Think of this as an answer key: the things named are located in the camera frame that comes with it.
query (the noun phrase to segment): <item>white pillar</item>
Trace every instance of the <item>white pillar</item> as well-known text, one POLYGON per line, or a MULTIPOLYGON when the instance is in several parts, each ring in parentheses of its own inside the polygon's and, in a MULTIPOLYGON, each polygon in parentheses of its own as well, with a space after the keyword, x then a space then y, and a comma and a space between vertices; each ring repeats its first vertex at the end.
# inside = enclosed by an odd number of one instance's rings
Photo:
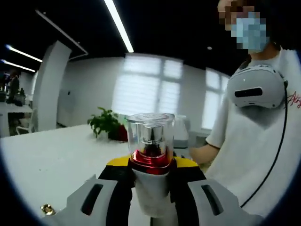
POLYGON ((71 49, 56 41, 44 55, 32 100, 38 111, 38 131, 56 129, 57 100, 70 53, 71 49))

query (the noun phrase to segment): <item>ceiling light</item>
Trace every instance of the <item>ceiling light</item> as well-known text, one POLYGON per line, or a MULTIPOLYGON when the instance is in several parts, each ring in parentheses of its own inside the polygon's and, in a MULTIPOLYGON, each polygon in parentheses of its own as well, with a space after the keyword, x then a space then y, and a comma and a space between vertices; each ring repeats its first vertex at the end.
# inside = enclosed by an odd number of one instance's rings
POLYGON ((125 44, 128 52, 129 53, 133 53, 134 52, 133 47, 132 47, 132 45, 130 43, 130 40, 128 39, 127 32, 124 29, 124 26, 123 26, 122 21, 121 21, 121 19, 119 17, 119 14, 118 14, 118 12, 116 10, 116 7, 114 5, 113 0, 104 0, 104 2, 105 2, 105 4, 108 7, 109 12, 111 13, 111 16, 112 16, 112 18, 113 18, 113 20, 114 20, 114 22, 115 22, 115 24, 117 26, 117 29, 118 29, 118 31, 119 31, 119 33, 121 35, 121 38, 122 38, 122 40, 123 40, 123 42, 124 42, 124 44, 125 44))
POLYGON ((31 59, 37 60, 37 61, 39 61, 39 62, 43 62, 42 60, 40 60, 40 59, 38 59, 38 58, 36 58, 36 57, 34 57, 34 56, 30 56, 30 55, 28 55, 27 53, 21 52, 20 50, 17 50, 17 49, 15 49, 15 48, 11 47, 10 45, 6 45, 6 48, 8 48, 9 50, 14 51, 14 52, 16 52, 16 53, 19 53, 19 54, 22 54, 22 55, 24 55, 24 56, 27 56, 27 57, 29 57, 29 58, 31 58, 31 59))
POLYGON ((16 65, 16 64, 13 64, 13 63, 11 63, 11 62, 8 62, 8 61, 6 61, 6 60, 1 60, 3 63, 5 63, 5 64, 8 64, 8 65, 12 65, 12 66, 15 66, 15 67, 20 67, 20 68, 23 68, 23 69, 25 69, 25 70, 28 70, 28 71, 31 71, 31 72, 36 72, 35 70, 33 70, 33 69, 30 69, 30 68, 27 68, 27 67, 22 67, 22 66, 20 66, 20 65, 16 65))

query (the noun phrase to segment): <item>white t-shirt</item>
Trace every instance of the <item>white t-shirt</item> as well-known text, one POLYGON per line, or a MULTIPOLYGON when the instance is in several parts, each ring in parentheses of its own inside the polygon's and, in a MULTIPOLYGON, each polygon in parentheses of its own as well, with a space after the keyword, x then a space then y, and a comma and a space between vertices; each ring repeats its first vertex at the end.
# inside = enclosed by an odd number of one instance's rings
MULTIPOLYGON (((288 116, 285 137, 277 162, 256 195, 243 207, 250 214, 267 216, 296 172, 301 158, 301 66, 295 51, 281 50, 267 61, 252 61, 249 66, 270 64, 288 80, 288 116)), ((285 116, 284 103, 276 109, 257 106, 236 107, 225 95, 207 142, 220 147, 206 172, 228 188, 243 204, 269 171, 281 139, 285 116)))

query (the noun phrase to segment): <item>desk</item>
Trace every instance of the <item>desk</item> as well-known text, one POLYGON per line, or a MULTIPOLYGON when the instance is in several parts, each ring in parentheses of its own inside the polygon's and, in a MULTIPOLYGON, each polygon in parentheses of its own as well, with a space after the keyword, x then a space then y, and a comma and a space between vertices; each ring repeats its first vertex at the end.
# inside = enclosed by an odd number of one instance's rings
POLYGON ((8 113, 32 113, 28 105, 18 107, 15 104, 0 102, 0 135, 9 137, 8 113))
MULTIPOLYGON (((6 137, 0 142, 17 191, 38 217, 43 216, 41 205, 63 209, 67 197, 87 179, 98 177, 111 159, 129 154, 128 143, 96 139, 88 125, 6 137)), ((134 188, 128 225, 150 225, 134 188)))

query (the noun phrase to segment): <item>metal cap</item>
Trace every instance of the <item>metal cap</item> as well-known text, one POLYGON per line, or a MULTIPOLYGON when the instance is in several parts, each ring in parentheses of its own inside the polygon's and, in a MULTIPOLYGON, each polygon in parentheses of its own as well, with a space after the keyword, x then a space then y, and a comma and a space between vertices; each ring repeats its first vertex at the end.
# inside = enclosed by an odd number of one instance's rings
POLYGON ((163 126, 161 125, 143 125, 142 142, 145 144, 159 144, 163 141, 163 126))

